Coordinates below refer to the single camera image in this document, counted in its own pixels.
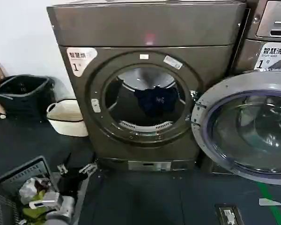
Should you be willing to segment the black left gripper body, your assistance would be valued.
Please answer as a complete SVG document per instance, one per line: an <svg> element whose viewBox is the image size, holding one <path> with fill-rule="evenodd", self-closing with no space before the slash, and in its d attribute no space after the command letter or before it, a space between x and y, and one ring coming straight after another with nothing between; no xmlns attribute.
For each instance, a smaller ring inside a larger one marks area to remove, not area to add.
<svg viewBox="0 0 281 225"><path fill-rule="evenodd" d="M61 195L76 196L82 182L88 177L87 173L79 172L80 168L70 168L61 175L58 181L58 189Z"/></svg>

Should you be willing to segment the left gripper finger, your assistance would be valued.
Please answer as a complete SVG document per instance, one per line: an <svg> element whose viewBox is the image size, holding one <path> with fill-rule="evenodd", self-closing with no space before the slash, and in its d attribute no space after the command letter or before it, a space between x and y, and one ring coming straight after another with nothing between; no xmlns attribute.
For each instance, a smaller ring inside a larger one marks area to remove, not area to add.
<svg viewBox="0 0 281 225"><path fill-rule="evenodd" d="M79 174L93 175L98 169L97 159L93 159L90 163L79 170Z"/></svg>
<svg viewBox="0 0 281 225"><path fill-rule="evenodd" d="M67 169L67 165L70 161L72 153L70 152L68 154L68 156L63 160L63 162L59 165L57 165L57 169L59 171L60 174L67 174L68 173L68 169Z"/></svg>

